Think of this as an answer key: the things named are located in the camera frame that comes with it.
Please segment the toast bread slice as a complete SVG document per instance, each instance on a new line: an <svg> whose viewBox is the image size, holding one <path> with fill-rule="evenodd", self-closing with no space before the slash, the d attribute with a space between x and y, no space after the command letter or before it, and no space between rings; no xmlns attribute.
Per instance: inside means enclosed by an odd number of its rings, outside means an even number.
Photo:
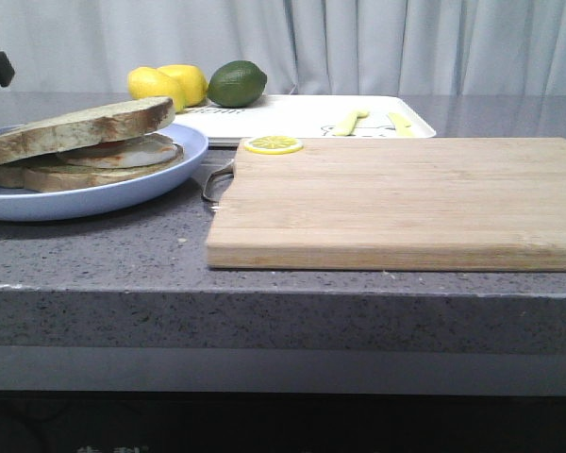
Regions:
<svg viewBox="0 0 566 453"><path fill-rule="evenodd" d="M102 169L63 162L57 153L20 159L0 165L0 188L55 193L105 186L149 176L172 168L184 160L184 148L167 162L135 168Z"/></svg>
<svg viewBox="0 0 566 453"><path fill-rule="evenodd" d="M0 134L0 165L99 143L134 139L168 126L175 114L172 98L153 96L16 126Z"/></svg>

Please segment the light blue round plate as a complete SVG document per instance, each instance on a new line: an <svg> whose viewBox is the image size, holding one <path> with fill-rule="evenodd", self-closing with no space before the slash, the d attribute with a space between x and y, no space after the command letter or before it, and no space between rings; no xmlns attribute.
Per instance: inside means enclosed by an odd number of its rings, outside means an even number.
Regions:
<svg viewBox="0 0 566 453"><path fill-rule="evenodd" d="M92 216L132 207L173 190L202 163L208 152L208 137L182 125L167 126L162 133L184 150L183 161L174 167L128 181L56 193L0 188L0 221L41 222Z"/></svg>

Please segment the fried egg with yolk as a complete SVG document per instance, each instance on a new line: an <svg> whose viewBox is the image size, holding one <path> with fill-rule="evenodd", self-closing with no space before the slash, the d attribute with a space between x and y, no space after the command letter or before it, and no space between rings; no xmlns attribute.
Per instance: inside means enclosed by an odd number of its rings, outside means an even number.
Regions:
<svg viewBox="0 0 566 453"><path fill-rule="evenodd" d="M72 165L116 169L160 164L174 159L178 154L179 148L171 138L153 133L59 152L57 157Z"/></svg>

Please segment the white rectangular tray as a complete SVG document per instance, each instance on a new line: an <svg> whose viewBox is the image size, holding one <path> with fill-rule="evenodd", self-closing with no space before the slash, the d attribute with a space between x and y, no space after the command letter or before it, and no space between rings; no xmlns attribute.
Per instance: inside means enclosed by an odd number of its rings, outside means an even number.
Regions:
<svg viewBox="0 0 566 453"><path fill-rule="evenodd" d="M432 138L436 131L398 97L381 95L264 95L249 107L226 109L207 102L187 108L175 122L202 132L215 146L235 147L240 140L267 135L295 138L331 136L331 129L352 109L367 109L353 138L399 138L388 113L412 122L414 138Z"/></svg>

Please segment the front yellow lemon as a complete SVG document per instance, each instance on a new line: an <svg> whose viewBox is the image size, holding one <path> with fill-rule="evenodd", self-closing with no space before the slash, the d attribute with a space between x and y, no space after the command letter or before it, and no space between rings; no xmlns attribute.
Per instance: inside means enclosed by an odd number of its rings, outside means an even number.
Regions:
<svg viewBox="0 0 566 453"><path fill-rule="evenodd" d="M187 107L187 99L182 85L152 67L138 67L127 75L127 88L133 99L142 99L152 96L168 96L175 106L177 113Z"/></svg>

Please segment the rear yellow lemon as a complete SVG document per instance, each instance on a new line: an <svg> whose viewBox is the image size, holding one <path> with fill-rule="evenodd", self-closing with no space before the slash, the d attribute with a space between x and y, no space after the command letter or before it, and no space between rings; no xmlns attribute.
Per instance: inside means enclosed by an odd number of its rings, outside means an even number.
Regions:
<svg viewBox="0 0 566 453"><path fill-rule="evenodd" d="M158 70L180 83L187 107L195 107L205 101L208 81L199 67L188 64L171 64L160 66Z"/></svg>

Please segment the green lime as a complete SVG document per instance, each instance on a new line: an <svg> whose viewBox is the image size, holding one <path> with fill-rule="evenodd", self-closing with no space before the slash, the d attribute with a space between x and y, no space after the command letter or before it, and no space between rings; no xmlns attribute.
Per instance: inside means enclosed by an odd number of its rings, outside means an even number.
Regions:
<svg viewBox="0 0 566 453"><path fill-rule="evenodd" d="M242 108L263 94L268 76L252 61L235 60L217 69L208 83L208 99L225 108Z"/></svg>

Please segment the yellow lemon slice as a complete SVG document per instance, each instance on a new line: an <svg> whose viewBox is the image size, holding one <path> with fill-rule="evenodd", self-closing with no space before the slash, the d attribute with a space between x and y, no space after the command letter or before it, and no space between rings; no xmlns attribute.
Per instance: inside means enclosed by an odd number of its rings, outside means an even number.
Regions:
<svg viewBox="0 0 566 453"><path fill-rule="evenodd" d="M246 139L243 147L253 153L263 155L284 155L300 151L303 143L294 137L268 135Z"/></svg>

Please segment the yellow plastic fork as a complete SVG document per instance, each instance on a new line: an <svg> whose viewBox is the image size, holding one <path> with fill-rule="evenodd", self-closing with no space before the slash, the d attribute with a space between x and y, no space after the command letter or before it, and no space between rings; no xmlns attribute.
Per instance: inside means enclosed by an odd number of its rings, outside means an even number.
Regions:
<svg viewBox="0 0 566 453"><path fill-rule="evenodd" d="M367 109L352 109L331 129L331 134L336 137L351 136L359 119L369 116Z"/></svg>

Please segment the white grey curtain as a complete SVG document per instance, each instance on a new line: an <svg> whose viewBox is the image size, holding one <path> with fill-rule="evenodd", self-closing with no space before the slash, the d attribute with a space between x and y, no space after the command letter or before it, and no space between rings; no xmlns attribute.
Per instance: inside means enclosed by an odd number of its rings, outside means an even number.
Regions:
<svg viewBox="0 0 566 453"><path fill-rule="evenodd" d="M566 95L566 1L0 1L17 92L253 61L270 93Z"/></svg>

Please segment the yellow plastic knife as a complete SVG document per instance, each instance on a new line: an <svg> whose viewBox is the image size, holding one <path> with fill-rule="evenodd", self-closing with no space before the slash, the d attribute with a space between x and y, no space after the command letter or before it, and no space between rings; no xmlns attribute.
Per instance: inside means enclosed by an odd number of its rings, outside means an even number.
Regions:
<svg viewBox="0 0 566 453"><path fill-rule="evenodd" d="M394 130L398 137L408 137L414 138L414 132L412 130L412 122L406 118L404 115L398 112L389 112L388 117L394 126Z"/></svg>

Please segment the wooden cutting board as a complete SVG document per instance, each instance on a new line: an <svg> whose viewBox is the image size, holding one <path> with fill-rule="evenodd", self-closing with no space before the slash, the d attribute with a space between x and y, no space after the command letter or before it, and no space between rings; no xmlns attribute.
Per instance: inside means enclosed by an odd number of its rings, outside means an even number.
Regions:
<svg viewBox="0 0 566 453"><path fill-rule="evenodd" d="M206 247L214 268L566 272L566 140L239 149Z"/></svg>

